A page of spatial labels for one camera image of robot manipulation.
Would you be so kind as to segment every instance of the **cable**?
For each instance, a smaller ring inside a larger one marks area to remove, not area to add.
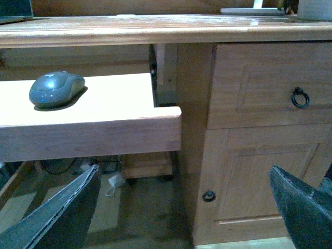
[[[41,167],[42,167],[47,173],[49,173],[49,174],[51,174],[51,175],[60,175],[60,174],[62,174],[62,173],[64,173],[64,172],[66,172],[67,170],[69,170],[70,167],[74,165],[74,163],[76,162],[77,159],[78,159],[78,157],[74,158],[74,160],[72,161],[72,163],[71,163],[66,169],[64,169],[63,171],[60,171],[60,172],[51,172],[51,171],[49,171],[49,170],[44,166],[44,161],[43,161],[43,160],[40,160],[40,166],[41,166]]]

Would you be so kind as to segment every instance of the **drawer handle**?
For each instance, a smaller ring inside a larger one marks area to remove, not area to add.
[[[297,95],[302,95],[305,97],[306,99],[306,102],[304,105],[301,105],[299,103],[297,103],[296,101],[296,96]],[[309,106],[309,103],[310,103],[310,98],[309,96],[303,91],[302,88],[300,87],[297,87],[295,88],[294,92],[293,92],[293,95],[292,95],[292,103],[297,107],[297,108],[300,108],[300,109],[303,109],[303,108],[307,108]]]
[[[205,202],[212,202],[215,199],[216,199],[216,194],[211,190],[203,194],[203,201]]]

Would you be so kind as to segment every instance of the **white object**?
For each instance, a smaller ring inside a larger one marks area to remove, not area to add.
[[[285,11],[277,8],[262,8],[263,0],[255,0],[253,8],[222,8],[222,15],[232,16],[283,16]]]
[[[114,197],[115,189],[125,184],[126,180],[123,179],[119,172],[116,172],[111,178],[108,179],[110,188],[106,191],[105,195],[108,197]]]
[[[297,18],[332,21],[332,0],[300,0]]]

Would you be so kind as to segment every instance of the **wooden floor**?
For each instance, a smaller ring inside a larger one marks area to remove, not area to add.
[[[75,176],[73,170],[61,175],[26,177],[0,211],[0,232],[30,214]],[[102,175],[102,186],[83,249],[193,249],[185,216],[180,206],[176,181],[141,178],[134,186],[117,189],[116,196],[104,195],[110,175]],[[196,249],[294,249],[289,238],[197,246]]]

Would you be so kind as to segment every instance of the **gray computer mouse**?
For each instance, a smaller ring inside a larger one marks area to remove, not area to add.
[[[66,71],[51,72],[40,76],[31,86],[30,101],[38,108],[64,106],[78,95],[85,86],[82,76]]]

